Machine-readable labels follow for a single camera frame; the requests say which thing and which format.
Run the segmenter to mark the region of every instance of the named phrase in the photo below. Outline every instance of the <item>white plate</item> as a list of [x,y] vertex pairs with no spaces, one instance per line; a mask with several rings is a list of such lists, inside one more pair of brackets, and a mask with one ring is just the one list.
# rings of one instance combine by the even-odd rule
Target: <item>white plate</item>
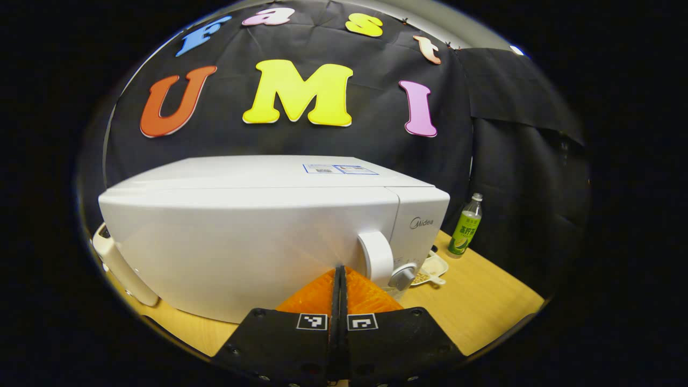
[[[434,251],[430,251],[430,256],[428,258],[425,258],[425,262],[423,263],[423,270],[427,271],[430,274],[434,274],[436,276],[440,276],[449,270],[449,265],[440,257],[439,255],[435,254]],[[424,284],[425,282],[428,282],[430,279],[427,279],[425,281],[421,282],[416,282],[416,283],[411,283],[411,286],[417,286],[420,284]]]

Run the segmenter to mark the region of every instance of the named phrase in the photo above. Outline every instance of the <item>rice cooker handle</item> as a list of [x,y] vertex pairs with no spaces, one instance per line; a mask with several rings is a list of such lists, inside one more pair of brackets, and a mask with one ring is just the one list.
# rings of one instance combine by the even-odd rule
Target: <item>rice cooker handle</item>
[[394,258],[389,242],[379,231],[360,233],[358,241],[365,254],[366,276],[379,287],[388,286],[394,270]]

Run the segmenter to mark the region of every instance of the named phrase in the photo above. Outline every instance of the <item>letter m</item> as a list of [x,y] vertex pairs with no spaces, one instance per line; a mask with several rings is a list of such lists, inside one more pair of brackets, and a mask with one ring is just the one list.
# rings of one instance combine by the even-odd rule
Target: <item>letter m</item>
[[244,112],[245,123],[273,123],[279,118],[275,109],[275,94],[291,121],[298,121],[308,104],[316,97],[315,108],[308,120],[317,125],[349,126],[351,116],[346,112],[346,84],[353,70],[325,64],[306,81],[291,61],[274,59],[256,64],[261,71],[260,83],[253,106]]

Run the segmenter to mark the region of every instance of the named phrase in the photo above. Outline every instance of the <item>black cloth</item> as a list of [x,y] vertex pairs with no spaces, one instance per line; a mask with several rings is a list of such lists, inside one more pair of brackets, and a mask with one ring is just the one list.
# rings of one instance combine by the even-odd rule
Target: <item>black cloth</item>
[[[288,7],[296,12],[286,24],[241,25],[260,10],[284,6],[263,4],[231,12],[233,18],[207,42],[175,57],[187,32],[182,33],[140,69],[121,98],[140,63],[113,89],[86,131],[80,155],[76,190],[83,236],[90,238],[103,221],[98,208],[98,195],[105,190],[103,139],[116,102],[107,146],[108,186],[189,157],[357,157],[448,192],[451,201],[442,230],[449,234],[470,194],[484,194],[485,213],[471,246],[547,296],[550,275],[564,268],[582,238],[587,164],[579,125],[532,62],[503,50],[452,50],[412,25],[335,1],[290,1]],[[348,15],[355,12],[378,17],[383,35],[373,38],[346,30]],[[439,48],[441,65],[423,57],[413,39],[417,34]],[[292,61],[304,79],[326,63],[351,68],[346,101],[353,123],[314,125],[306,114],[293,123],[276,98],[275,108],[281,112],[276,123],[245,124],[241,115],[251,108],[261,76],[255,65],[268,59]],[[143,136],[139,122],[149,88],[165,77],[180,77],[162,106],[161,115],[172,114],[186,88],[186,74],[207,65],[216,65],[217,71],[206,80],[189,122],[170,136]],[[435,138],[406,132],[409,107],[401,80],[431,90]]]

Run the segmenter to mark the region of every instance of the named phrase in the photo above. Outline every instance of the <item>green label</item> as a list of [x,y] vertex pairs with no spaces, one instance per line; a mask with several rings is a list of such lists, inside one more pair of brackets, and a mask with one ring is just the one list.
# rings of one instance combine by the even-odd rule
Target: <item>green label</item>
[[459,223],[456,225],[456,230],[454,230],[454,234],[451,236],[449,252],[456,255],[465,253],[479,224],[480,219],[472,219],[462,213]]

